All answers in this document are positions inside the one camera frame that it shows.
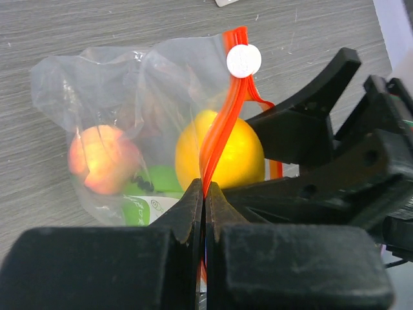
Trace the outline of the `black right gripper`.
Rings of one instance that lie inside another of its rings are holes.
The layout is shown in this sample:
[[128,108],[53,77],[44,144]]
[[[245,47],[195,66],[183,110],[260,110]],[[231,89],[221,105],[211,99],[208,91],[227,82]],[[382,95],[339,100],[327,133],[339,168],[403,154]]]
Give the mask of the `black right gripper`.
[[[319,146],[317,165],[332,159],[330,111],[354,77],[361,60],[340,48],[330,63],[300,91],[247,123],[265,158],[306,165]],[[369,76],[365,95],[338,130],[337,155],[348,155],[352,193],[320,193],[293,178],[225,189],[228,203],[250,222],[350,225],[368,231],[395,255],[412,254],[412,98],[399,78]]]

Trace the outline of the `green toy fruit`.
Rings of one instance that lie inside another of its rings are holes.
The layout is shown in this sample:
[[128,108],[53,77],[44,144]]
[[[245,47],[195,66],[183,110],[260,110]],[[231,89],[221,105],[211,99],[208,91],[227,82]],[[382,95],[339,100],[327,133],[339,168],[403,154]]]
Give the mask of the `green toy fruit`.
[[122,194],[125,224],[147,226],[177,203],[183,190],[173,167],[153,165],[136,174]]

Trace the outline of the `pink toy peach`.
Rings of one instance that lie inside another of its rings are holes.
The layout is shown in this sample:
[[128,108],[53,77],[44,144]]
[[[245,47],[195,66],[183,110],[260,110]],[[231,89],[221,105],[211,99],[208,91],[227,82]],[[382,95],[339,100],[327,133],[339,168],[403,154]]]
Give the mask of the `pink toy peach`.
[[141,169],[141,152],[122,130],[98,125],[74,136],[68,149],[68,168],[91,191],[118,194]]

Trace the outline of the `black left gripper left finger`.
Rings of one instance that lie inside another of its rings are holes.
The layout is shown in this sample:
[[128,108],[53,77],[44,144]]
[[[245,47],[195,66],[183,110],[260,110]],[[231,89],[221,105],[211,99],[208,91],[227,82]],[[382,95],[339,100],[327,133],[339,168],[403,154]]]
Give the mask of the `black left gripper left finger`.
[[146,227],[36,227],[1,266],[2,309],[196,309],[203,191]]

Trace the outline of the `yellow toy lemon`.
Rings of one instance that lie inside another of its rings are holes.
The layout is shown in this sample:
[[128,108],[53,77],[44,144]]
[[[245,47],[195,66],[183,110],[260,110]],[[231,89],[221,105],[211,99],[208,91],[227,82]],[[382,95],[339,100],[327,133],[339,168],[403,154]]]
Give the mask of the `yellow toy lemon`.
[[[217,112],[203,110],[185,127],[176,143],[175,170],[185,191],[200,178],[199,153]],[[265,159],[261,142],[251,126],[241,118],[235,122],[217,163],[212,181],[222,189],[249,185],[265,179]]]

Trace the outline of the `clear zip bag orange zipper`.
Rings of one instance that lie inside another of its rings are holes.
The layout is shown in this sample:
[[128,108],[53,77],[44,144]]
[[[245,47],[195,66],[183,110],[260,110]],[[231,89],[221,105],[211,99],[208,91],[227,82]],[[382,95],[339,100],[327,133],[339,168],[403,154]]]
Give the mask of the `clear zip bag orange zipper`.
[[[175,170],[180,133],[201,111],[217,112],[199,153],[201,177],[194,179],[206,189],[236,120],[247,122],[273,106],[255,85],[260,66],[261,52],[240,26],[146,49],[95,46],[75,56],[48,56],[31,69],[31,97],[34,107],[66,132],[67,165],[77,133],[98,125],[122,130],[141,152],[141,169],[131,179],[153,165]],[[264,180],[282,177],[282,164],[264,159]],[[90,215],[105,225],[127,226],[123,190],[98,194],[69,173]]]

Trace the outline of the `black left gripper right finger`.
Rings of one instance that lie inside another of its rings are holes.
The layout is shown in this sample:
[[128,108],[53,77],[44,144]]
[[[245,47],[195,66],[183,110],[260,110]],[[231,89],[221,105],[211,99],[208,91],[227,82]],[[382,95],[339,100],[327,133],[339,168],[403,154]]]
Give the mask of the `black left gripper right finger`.
[[208,309],[389,309],[394,290],[369,234],[345,225],[251,223],[211,184]]

